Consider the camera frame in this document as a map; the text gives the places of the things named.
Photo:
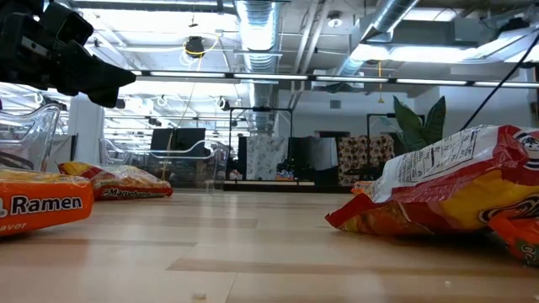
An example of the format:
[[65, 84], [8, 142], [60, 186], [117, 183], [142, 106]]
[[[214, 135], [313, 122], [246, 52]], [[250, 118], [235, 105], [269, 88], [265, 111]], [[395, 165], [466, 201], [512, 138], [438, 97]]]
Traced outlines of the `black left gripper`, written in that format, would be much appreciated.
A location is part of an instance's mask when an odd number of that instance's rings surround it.
[[54, 0], [0, 0], [0, 82], [59, 93], [86, 93], [105, 108], [133, 72], [102, 61], [74, 40], [59, 39], [70, 9]]

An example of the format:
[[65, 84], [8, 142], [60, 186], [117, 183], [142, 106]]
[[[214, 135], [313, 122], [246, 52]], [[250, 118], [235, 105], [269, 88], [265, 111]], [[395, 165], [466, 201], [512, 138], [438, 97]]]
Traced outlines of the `red Maruchan noodle packet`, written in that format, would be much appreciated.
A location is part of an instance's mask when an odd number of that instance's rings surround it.
[[66, 175], [87, 178], [95, 200], [162, 198], [173, 193], [169, 182], [134, 166], [64, 162], [58, 169]]

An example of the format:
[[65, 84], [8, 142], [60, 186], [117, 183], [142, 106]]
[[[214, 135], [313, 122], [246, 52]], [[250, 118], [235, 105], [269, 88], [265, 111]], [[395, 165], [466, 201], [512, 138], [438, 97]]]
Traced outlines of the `orange Ramen noodle packet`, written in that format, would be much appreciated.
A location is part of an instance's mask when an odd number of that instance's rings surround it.
[[80, 221], [92, 208], [86, 178], [0, 168], [0, 237]]

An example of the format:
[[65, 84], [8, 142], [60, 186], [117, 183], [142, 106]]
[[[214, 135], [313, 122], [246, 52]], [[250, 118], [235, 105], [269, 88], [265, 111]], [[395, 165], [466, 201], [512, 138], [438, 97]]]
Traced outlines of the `red yellow noodle packet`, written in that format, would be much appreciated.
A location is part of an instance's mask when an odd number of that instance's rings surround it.
[[385, 164], [326, 221], [400, 236], [479, 231], [498, 214], [539, 217], [539, 129], [480, 125]]

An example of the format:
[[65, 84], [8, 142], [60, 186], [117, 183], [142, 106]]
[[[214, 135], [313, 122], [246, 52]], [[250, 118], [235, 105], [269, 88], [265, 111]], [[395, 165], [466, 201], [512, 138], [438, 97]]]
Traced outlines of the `white column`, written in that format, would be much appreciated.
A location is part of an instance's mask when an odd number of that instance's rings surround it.
[[80, 93], [71, 98], [68, 134], [77, 137], [74, 160], [100, 164], [100, 138], [104, 134], [104, 109]]

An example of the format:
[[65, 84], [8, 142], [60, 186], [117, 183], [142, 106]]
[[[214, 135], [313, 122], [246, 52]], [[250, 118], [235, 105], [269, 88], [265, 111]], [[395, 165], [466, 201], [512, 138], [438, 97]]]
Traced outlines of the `grey partition panel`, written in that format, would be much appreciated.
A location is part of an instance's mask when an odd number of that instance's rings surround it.
[[74, 160], [78, 135], [55, 135], [46, 162], [46, 171], [58, 173], [58, 164]]

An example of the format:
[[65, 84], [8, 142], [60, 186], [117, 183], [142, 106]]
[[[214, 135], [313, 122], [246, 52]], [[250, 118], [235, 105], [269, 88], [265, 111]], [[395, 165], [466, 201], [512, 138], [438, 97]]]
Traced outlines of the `clear plastic bin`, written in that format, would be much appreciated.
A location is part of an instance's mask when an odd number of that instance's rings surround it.
[[60, 113], [57, 104], [21, 115], [0, 111], [0, 168], [44, 172]]
[[184, 151], [128, 149], [104, 138], [99, 146], [103, 164], [138, 167], [174, 189], [219, 190], [226, 180], [229, 148], [218, 141], [198, 141]]

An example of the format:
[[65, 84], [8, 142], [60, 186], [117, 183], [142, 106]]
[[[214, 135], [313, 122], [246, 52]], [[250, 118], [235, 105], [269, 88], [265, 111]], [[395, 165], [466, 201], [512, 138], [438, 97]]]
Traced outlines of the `black computer monitor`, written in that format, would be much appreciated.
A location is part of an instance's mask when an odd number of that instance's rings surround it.
[[153, 151], [180, 151], [178, 157], [202, 157], [205, 155], [205, 128], [155, 129], [152, 133]]

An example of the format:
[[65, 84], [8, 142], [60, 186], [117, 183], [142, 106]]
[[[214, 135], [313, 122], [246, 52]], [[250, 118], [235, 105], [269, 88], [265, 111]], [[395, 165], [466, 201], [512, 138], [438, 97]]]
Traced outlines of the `white patterned cloth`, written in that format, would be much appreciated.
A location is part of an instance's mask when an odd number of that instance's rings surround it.
[[250, 136], [247, 138], [247, 180], [275, 180], [277, 166], [285, 161], [288, 138]]

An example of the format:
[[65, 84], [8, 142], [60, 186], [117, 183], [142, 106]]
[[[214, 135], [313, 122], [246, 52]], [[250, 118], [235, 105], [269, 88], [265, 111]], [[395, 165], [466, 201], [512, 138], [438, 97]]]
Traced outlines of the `dark hanging cloth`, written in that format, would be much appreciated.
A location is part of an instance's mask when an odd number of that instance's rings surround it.
[[317, 186], [338, 184], [338, 152], [332, 137], [292, 137], [289, 140], [289, 158], [294, 177], [312, 181]]

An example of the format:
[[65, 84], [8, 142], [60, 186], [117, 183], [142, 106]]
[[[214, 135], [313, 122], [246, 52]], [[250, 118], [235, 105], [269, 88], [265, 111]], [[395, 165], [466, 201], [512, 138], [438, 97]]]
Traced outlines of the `long ceiling light strip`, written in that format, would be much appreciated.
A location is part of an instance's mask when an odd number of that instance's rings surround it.
[[301, 75], [301, 74], [269, 74], [269, 73], [236, 73], [236, 72], [171, 72], [171, 71], [133, 71], [140, 78], [146, 77], [171, 77], [184, 79], [235, 79], [235, 80], [260, 80], [260, 81], [300, 81], [300, 82], [349, 82], [349, 83], [378, 83], [399, 85], [423, 85], [423, 86], [451, 86], [451, 87], [477, 87], [477, 88], [518, 88], [536, 89], [539, 82], [496, 82], [475, 80], [446, 80], [446, 79], [423, 79], [423, 78], [400, 78], [400, 77], [341, 77], [324, 75]]

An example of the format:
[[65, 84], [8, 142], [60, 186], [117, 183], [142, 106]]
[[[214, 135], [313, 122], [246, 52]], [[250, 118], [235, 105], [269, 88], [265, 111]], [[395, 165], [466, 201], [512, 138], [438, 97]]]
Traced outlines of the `green leafy plant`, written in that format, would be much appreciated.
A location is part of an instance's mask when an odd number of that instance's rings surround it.
[[443, 138], [446, 117], [446, 98], [441, 97], [431, 108], [426, 117], [415, 114], [408, 106], [393, 97], [393, 108], [401, 140], [409, 152], [418, 151]]

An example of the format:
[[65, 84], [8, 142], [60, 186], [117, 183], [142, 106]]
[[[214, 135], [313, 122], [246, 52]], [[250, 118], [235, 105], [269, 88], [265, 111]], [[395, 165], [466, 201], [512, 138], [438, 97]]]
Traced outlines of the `silver ribbed air duct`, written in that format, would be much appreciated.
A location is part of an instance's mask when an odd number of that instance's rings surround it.
[[[248, 51], [247, 55], [243, 55], [246, 71], [276, 73], [277, 57], [260, 52], [275, 52], [278, 49], [280, 5], [273, 1], [236, 0], [235, 6], [240, 19], [242, 49]], [[250, 83], [251, 107], [274, 107], [272, 93], [272, 84]], [[258, 133], [270, 133], [273, 130], [274, 118], [267, 114], [252, 113], [253, 127]]]

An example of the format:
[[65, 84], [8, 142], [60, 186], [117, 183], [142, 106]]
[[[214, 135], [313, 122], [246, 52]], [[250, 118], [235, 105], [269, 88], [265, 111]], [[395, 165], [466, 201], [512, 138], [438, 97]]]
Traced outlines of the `thin black metal frame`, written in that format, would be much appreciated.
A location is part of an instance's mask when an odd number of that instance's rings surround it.
[[397, 126], [393, 124], [390, 119], [396, 119], [397, 116], [394, 113], [385, 113], [385, 114], [367, 114], [366, 115], [366, 136], [371, 138], [371, 118], [380, 119], [384, 125], [390, 127], [394, 132], [398, 131]]

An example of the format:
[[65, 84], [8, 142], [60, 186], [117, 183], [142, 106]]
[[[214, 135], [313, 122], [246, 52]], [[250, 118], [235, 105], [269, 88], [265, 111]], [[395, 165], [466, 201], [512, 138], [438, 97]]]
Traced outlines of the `silver slanted air duct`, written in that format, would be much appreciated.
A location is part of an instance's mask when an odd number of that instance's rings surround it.
[[334, 75], [352, 77], [368, 61], [382, 61], [387, 52], [382, 48], [368, 45], [375, 42], [390, 42], [393, 31], [404, 17], [417, 5], [419, 0], [379, 0], [373, 13], [358, 19], [350, 34], [350, 52]]

